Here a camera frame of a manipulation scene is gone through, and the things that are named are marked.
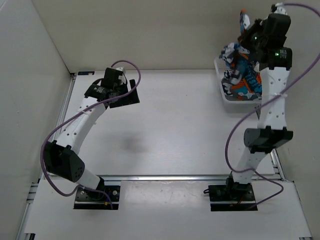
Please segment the colourful patterned shorts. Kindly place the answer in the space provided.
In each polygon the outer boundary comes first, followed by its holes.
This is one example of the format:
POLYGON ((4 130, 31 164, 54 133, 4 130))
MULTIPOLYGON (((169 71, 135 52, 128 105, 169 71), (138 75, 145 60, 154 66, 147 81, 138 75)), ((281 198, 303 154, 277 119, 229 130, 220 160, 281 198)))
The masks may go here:
POLYGON ((221 86, 229 101, 254 101, 262 97, 262 80, 254 70, 256 62, 251 61, 250 56, 250 51, 239 39, 225 45, 220 52, 218 58, 227 66, 221 86))

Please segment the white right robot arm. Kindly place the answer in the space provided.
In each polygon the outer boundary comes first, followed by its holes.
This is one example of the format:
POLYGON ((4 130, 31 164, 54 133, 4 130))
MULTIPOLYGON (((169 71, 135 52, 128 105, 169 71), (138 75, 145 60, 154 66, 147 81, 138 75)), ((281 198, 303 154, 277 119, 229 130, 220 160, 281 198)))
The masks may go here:
POLYGON ((252 175, 260 162, 273 150, 293 138, 285 119, 287 80, 292 67, 292 50, 284 46, 291 18, 285 13, 270 13, 257 19, 240 37, 240 44, 258 63, 262 96, 260 117, 255 128, 244 132, 242 157, 226 180, 224 193, 230 200, 238 199, 251 188, 252 175))

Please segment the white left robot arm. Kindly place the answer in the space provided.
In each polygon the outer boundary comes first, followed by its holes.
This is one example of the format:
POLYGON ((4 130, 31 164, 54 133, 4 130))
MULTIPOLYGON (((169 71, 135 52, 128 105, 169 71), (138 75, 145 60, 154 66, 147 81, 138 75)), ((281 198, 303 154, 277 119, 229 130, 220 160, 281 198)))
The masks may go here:
POLYGON ((104 180, 89 171, 79 157, 81 146, 98 118, 108 109, 139 103, 135 80, 127 80, 123 67, 108 67, 104 76, 85 91, 75 116, 53 141, 42 148, 41 164, 51 173, 80 185, 93 200, 105 194, 104 180))

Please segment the dark label sticker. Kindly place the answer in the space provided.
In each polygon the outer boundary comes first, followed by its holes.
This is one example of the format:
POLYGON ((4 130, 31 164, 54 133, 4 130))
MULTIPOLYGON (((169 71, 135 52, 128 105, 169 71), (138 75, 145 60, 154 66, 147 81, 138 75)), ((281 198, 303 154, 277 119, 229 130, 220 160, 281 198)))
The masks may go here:
POLYGON ((79 71, 78 76, 92 76, 95 74, 95 71, 79 71))

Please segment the white plastic mesh basket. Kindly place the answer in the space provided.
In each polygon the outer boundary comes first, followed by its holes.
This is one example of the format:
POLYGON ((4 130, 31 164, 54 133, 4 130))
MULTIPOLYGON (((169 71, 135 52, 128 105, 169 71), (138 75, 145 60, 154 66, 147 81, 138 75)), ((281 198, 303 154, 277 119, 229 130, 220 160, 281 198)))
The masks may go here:
POLYGON ((261 104, 261 100, 258 98, 253 100, 236 100, 235 98, 228 97, 224 92, 222 83, 224 72, 228 68, 226 67, 224 61, 218 56, 214 59, 214 69, 216 72, 218 89, 221 92, 223 105, 227 112, 247 113, 254 110, 261 104))

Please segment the aluminium table edge rail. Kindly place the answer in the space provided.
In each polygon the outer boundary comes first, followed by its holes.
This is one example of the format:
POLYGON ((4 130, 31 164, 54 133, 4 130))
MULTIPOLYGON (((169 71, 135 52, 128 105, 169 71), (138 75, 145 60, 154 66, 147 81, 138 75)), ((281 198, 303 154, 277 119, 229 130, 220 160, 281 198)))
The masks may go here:
POLYGON ((105 181, 225 181, 229 174, 101 175, 105 181))

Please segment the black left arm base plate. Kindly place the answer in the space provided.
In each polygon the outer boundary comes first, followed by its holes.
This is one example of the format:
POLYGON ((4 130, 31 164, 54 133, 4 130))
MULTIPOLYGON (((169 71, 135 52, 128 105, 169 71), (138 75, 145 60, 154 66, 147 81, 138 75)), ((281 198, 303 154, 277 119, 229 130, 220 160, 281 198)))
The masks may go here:
POLYGON ((75 194, 73 208, 75 210, 118 210, 121 186, 106 183, 103 191, 109 198, 102 193, 79 188, 75 194))

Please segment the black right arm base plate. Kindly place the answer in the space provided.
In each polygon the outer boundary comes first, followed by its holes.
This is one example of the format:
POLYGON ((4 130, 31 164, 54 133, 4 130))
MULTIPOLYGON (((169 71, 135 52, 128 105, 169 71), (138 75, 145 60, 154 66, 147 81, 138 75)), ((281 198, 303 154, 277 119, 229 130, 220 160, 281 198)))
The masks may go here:
POLYGON ((252 186, 246 190, 228 190, 226 185, 209 185, 203 191, 209 196, 211 212, 257 211, 257 202, 252 186))

